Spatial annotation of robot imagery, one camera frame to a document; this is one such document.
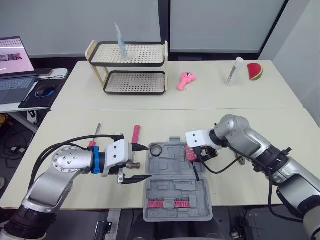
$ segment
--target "watermelon slice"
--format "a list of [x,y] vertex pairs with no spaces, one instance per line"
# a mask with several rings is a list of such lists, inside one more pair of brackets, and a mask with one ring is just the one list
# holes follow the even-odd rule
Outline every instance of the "watermelon slice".
[[249,70],[249,78],[251,81],[255,81],[261,78],[263,68],[259,63],[249,63],[247,67]]

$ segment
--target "laptop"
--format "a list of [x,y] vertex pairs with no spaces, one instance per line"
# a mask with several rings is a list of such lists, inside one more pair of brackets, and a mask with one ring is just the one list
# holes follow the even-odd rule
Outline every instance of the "laptop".
[[20,103],[36,77],[21,38],[0,38],[0,104]]

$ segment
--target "laptop keyboard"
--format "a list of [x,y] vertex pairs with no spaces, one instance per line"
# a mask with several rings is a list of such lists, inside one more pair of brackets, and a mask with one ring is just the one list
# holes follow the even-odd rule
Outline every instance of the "laptop keyboard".
[[23,77],[10,80],[0,80],[0,91],[4,90],[14,90],[14,89],[25,89],[33,82],[35,78],[32,77]]

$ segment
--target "desk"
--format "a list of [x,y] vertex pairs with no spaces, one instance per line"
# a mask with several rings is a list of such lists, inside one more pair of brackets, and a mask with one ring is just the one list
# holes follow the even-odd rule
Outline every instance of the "desk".
[[[163,95],[109,95],[87,61],[79,61],[51,109],[61,110],[192,110],[302,107],[269,60],[257,81],[249,80],[245,61],[236,85],[225,84],[234,61],[169,61],[168,90]],[[176,89],[182,72],[196,75],[187,91]]]
[[[134,125],[141,125],[139,143],[168,142],[169,137],[185,141],[185,132],[212,128],[226,114],[246,117],[253,129],[279,149],[291,147],[290,156],[320,178],[318,161],[320,129],[309,113],[302,107],[287,109],[214,109],[214,110],[141,110],[141,111],[51,111],[45,117],[19,168],[0,200],[0,207],[18,208],[27,193],[30,175],[39,154],[48,146],[74,137],[91,135],[98,123],[101,134],[120,134],[131,140]],[[77,142],[86,147],[89,140]],[[110,139],[97,139],[103,150],[111,144]],[[229,149],[218,151],[219,157],[207,164],[220,170],[234,158]],[[124,169],[127,177],[145,173],[147,152],[136,152],[135,162],[140,169]],[[43,164],[39,174],[51,164],[51,157]],[[226,172],[213,175],[208,171],[213,206],[266,205],[269,183],[262,173],[253,171],[249,162],[235,164]],[[99,174],[80,175],[63,209],[125,209],[142,208],[144,182],[119,185],[117,176],[102,178]],[[273,204],[280,204],[276,194]]]
[[[67,77],[68,75],[68,70],[65,68],[56,68],[53,69],[52,73],[48,76],[40,76],[39,78],[51,78],[55,79],[54,76],[63,76]],[[35,88],[38,82],[35,82],[30,89],[29,93]],[[31,110],[42,110],[42,109],[47,109],[48,107],[29,107],[29,108],[19,108],[19,105],[21,102],[17,103],[9,103],[9,104],[0,104],[0,114],[2,113],[7,113],[14,119],[16,119],[19,123],[22,125],[26,126],[29,128],[31,131],[36,132],[38,130],[38,127],[30,123],[25,117],[22,115],[18,114],[17,112],[24,112],[24,111],[31,111]]]

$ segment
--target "open tool case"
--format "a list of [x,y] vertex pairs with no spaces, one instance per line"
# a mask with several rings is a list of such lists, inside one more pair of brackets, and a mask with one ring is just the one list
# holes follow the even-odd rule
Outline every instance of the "open tool case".
[[171,137],[159,145],[162,153],[153,156],[149,151],[146,171],[152,175],[145,182],[143,219],[146,222],[210,221],[213,217],[210,189],[201,176],[203,165],[195,162],[199,174],[196,180],[192,164],[186,159],[185,142]]

